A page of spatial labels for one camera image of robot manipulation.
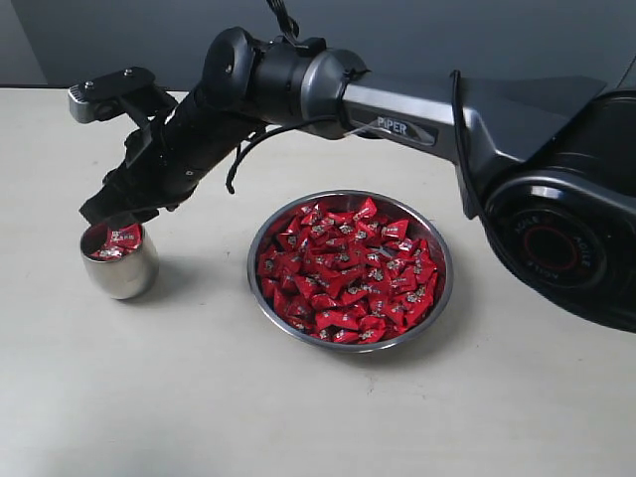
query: metal bowl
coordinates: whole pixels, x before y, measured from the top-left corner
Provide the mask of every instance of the metal bowl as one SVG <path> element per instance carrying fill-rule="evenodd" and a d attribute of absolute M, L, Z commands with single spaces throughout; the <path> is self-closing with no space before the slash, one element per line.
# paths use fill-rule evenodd
<path fill-rule="evenodd" d="M 364 345 L 347 345 L 341 343 L 330 343 L 319 340 L 317 338 L 313 338 L 289 326 L 274 312 L 273 308 L 269 305 L 262 294 L 259 279 L 256 275 L 258 257 L 271 244 L 274 236 L 291 221 L 299 208 L 321 201 L 324 202 L 328 208 L 334 211 L 354 211 L 358 210 L 364 203 L 365 199 L 367 199 L 368 197 L 373 198 L 379 212 L 386 214 L 392 220 L 398 221 L 402 219 L 409 219 L 409 237 L 413 239 L 426 239 L 428 241 L 430 256 L 438 265 L 438 280 L 437 286 L 435 288 L 435 302 L 424 321 L 422 321 L 419 325 L 415 326 L 403 335 L 400 335 L 391 340 Z M 446 245 L 446 242 L 442 238 L 441 234 L 437 231 L 437 229 L 430 221 L 425 219 L 421 214 L 413 210 L 411 207 L 406 206 L 405 204 L 402 204 L 389 197 L 381 196 L 379 194 L 365 191 L 343 190 L 321 192 L 303 197 L 284 206 L 274 215 L 272 215 L 260 228 L 251 244 L 249 255 L 247 258 L 247 277 L 249 280 L 249 287 L 251 288 L 251 291 L 254 294 L 256 301 L 258 302 L 258 305 L 262 309 L 263 313 L 285 333 L 288 333 L 294 338 L 297 338 L 311 345 L 319 346 L 321 348 L 326 348 L 333 351 L 341 351 L 347 353 L 369 353 L 372 351 L 391 348 L 400 343 L 409 341 L 423 333 L 430 325 L 432 325 L 437 320 L 443 309 L 446 307 L 446 304 L 448 303 L 448 300 L 450 298 L 453 284 L 453 266 L 450 257 L 450 250 L 448 249 L 448 246 Z"/>

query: white table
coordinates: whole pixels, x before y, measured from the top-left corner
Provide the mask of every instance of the white table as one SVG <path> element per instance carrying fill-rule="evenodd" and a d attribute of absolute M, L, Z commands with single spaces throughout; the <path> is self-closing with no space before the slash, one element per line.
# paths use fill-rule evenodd
<path fill-rule="evenodd" d="M 636 337 L 505 271 L 462 216 L 449 164 L 381 141 L 271 139 L 235 196 L 227 161 L 148 224 L 162 271 L 124 304 L 87 281 L 77 209 L 132 123 L 82 126 L 65 91 L 5 89 L 0 130 L 1 476 L 634 475 Z M 250 295 L 258 227 L 336 188 L 415 207 L 452 249 L 451 302 L 403 348 L 315 349 Z"/>

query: stainless steel cup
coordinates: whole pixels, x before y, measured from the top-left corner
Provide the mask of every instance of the stainless steel cup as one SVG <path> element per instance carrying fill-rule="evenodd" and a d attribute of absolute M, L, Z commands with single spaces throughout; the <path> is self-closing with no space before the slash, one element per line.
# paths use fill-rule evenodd
<path fill-rule="evenodd" d="M 106 225 L 100 224 L 89 228 L 81 236 L 79 248 L 88 276 L 117 300 L 141 295 L 152 286 L 159 271 L 159 257 L 150 236 L 142 226 L 141 246 L 128 255 L 111 261 L 90 257 L 105 243 L 107 232 Z"/>

